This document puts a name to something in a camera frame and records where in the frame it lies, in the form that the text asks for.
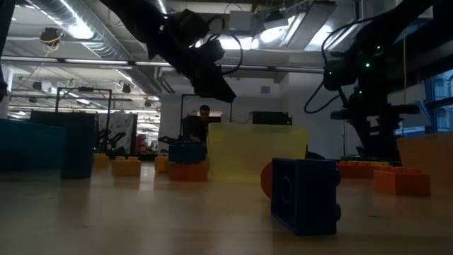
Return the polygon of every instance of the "black cable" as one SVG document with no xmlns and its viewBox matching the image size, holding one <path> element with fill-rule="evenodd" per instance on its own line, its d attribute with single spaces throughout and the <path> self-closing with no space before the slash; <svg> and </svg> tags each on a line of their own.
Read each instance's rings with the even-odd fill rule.
<svg viewBox="0 0 453 255">
<path fill-rule="evenodd" d="M 365 22 L 368 22 L 368 21 L 372 21 L 374 20 L 375 18 L 378 18 L 380 16 L 384 15 L 383 14 L 380 14 L 378 16 L 374 16 L 374 17 L 371 17 L 371 18 L 366 18 L 366 19 L 362 19 L 362 20 L 359 20 L 359 21 L 354 21 L 352 23 L 349 23 L 349 24 L 346 24 L 346 25 L 343 25 L 337 29 L 335 29 L 332 33 L 330 33 L 327 38 L 323 41 L 323 44 L 321 46 L 321 53 L 323 55 L 323 58 L 324 58 L 324 63 L 327 65 L 327 56 L 326 56 L 326 49 L 325 49 L 325 46 L 326 46 L 326 43 L 327 41 L 332 37 L 332 35 L 335 35 L 336 33 L 340 32 L 341 30 L 345 29 L 345 28 L 349 28 L 350 26 L 353 26 L 353 25 L 357 25 L 357 24 L 361 24 L 361 23 L 365 23 Z"/>
<path fill-rule="evenodd" d="M 329 102 L 327 102 L 324 106 L 321 106 L 318 110 L 313 110 L 313 111 L 307 110 L 309 104 L 311 103 L 313 98 L 317 95 L 317 93 L 319 92 L 319 90 L 322 88 L 323 85 L 324 85 L 324 81 L 322 81 L 321 84 L 319 84 L 319 87 L 315 90 L 313 95 L 311 95 L 310 99 L 305 103 L 305 107 L 304 107 L 305 113 L 307 113 L 307 114 L 319 113 L 320 111 L 324 110 L 328 105 L 330 105 L 332 102 L 334 102 L 337 98 L 340 97 L 340 95 L 334 96 L 331 100 L 329 100 Z"/>
<path fill-rule="evenodd" d="M 242 49 L 242 44 L 241 44 L 241 41 L 235 36 L 235 35 L 231 35 L 233 39 L 235 39 L 236 42 L 238 42 L 239 44 L 239 49 L 241 51 L 241 58 L 239 59 L 239 63 L 236 67 L 234 67 L 233 69 L 229 70 L 229 71 L 226 71 L 226 72 L 223 72 L 222 75 L 227 75 L 227 74 L 232 74 L 234 73 L 235 71 L 237 71 L 239 69 L 239 67 L 241 67 L 242 65 L 242 60 L 243 60 L 243 49 Z"/>
<path fill-rule="evenodd" d="M 21 83 L 21 85 L 19 85 L 19 86 L 18 86 L 17 88 L 15 88 L 14 90 L 19 89 L 20 87 L 22 87 L 22 86 L 23 86 L 23 85 L 31 78 L 31 76 L 36 72 L 36 70 L 37 70 L 39 67 L 41 67 L 41 66 L 42 66 L 42 63 L 39 64 L 39 65 L 37 65 L 37 66 L 35 67 L 35 69 L 30 73 L 30 75 L 28 75 L 28 77 L 25 79 L 25 81 L 23 81 L 23 82 Z"/>
</svg>

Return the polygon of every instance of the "orange lego brick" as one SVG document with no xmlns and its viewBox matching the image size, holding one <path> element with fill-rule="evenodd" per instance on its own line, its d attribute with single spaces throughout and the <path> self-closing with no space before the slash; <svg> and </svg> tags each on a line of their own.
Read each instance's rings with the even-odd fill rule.
<svg viewBox="0 0 453 255">
<path fill-rule="evenodd" d="M 374 190 L 399 196 L 430 196 L 430 175 L 421 174 L 419 169 L 405 167 L 375 171 Z"/>
<path fill-rule="evenodd" d="M 207 167 L 199 164 L 170 164 L 168 175 L 171 181 L 207 181 Z"/>
<path fill-rule="evenodd" d="M 373 179 L 375 166 L 368 162 L 344 162 L 338 164 L 341 178 Z"/>
</svg>

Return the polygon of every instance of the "person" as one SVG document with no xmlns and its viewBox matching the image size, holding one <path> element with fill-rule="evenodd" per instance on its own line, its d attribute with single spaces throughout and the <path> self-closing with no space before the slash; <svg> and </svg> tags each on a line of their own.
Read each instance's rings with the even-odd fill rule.
<svg viewBox="0 0 453 255">
<path fill-rule="evenodd" d="M 211 108 L 207 105 L 200 106 L 200 119 L 190 128 L 190 140 L 206 145 L 207 126 L 210 123 Z"/>
</svg>

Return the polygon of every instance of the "yellow block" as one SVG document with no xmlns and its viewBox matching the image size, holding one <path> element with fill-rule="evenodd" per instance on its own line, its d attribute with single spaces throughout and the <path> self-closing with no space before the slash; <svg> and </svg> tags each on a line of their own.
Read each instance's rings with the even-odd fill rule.
<svg viewBox="0 0 453 255">
<path fill-rule="evenodd" d="M 110 159 L 108 156 L 105 156 L 104 154 L 95 154 L 94 156 L 94 161 L 93 161 L 93 168 L 94 169 L 102 169 L 102 168 L 108 168 L 108 164 L 110 162 Z"/>
<path fill-rule="evenodd" d="M 305 159 L 309 131 L 302 126 L 212 123 L 207 140 L 213 181 L 260 182 L 272 158 Z"/>
<path fill-rule="evenodd" d="M 140 177 L 142 162 L 138 160 L 113 160 L 112 176 L 114 177 Z"/>
<path fill-rule="evenodd" d="M 167 156 L 159 156 L 156 157 L 154 160 L 154 169 L 156 173 L 164 173 L 166 172 L 166 163 L 168 161 Z"/>
</svg>

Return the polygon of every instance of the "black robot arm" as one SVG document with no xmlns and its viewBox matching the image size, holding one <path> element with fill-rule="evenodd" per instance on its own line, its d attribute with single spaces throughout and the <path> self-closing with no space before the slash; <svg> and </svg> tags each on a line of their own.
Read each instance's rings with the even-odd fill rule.
<svg viewBox="0 0 453 255">
<path fill-rule="evenodd" d="M 177 72 L 189 78 L 194 92 L 201 97 L 212 97 L 231 103 L 236 95 L 222 76 L 212 56 L 223 57 L 219 42 L 208 44 L 212 50 L 204 51 L 208 46 L 195 48 L 200 38 L 209 32 L 209 23 L 195 13 L 184 10 L 182 13 L 163 15 L 147 0 L 101 0 L 115 12 L 126 28 L 139 41 L 146 43 L 149 58 L 158 54 Z"/>
</svg>

